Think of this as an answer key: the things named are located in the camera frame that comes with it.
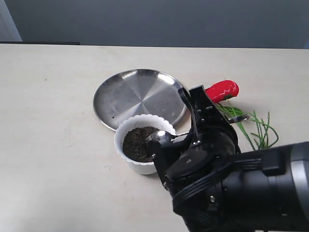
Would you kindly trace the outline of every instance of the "soil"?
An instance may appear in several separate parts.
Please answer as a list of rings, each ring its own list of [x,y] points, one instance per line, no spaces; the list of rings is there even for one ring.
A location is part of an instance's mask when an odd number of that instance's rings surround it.
[[[155,131],[158,129],[154,127],[135,128],[129,131],[122,145],[125,155],[137,162],[152,162],[152,154],[147,152],[146,138]]]

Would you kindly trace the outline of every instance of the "screw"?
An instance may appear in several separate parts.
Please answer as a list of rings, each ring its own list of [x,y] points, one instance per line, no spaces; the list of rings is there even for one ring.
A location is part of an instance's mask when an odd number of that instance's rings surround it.
[[[209,199],[210,199],[210,201],[211,201],[212,203],[214,203],[214,202],[216,201],[216,199],[215,199],[214,196],[210,196]]]

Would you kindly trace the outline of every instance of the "gray wall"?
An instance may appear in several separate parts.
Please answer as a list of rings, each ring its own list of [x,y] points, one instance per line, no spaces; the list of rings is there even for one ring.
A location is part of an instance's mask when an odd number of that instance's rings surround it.
[[[5,0],[24,41],[303,48],[309,0]]]

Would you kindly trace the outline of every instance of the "table surface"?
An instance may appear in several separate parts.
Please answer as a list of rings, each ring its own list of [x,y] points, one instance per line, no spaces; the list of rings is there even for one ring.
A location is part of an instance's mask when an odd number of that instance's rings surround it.
[[[157,175],[127,167],[92,108],[104,80],[135,68],[186,88],[234,80],[231,102],[270,111],[278,145],[309,140],[308,50],[0,44],[0,231],[187,231]],[[239,145],[250,150],[241,133]]]

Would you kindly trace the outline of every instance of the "red pepper toy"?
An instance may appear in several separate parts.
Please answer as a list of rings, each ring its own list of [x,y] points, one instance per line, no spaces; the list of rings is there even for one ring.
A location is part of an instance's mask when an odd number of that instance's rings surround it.
[[[239,87],[234,81],[224,80],[206,89],[205,93],[213,103],[218,103],[236,97],[239,93]]]

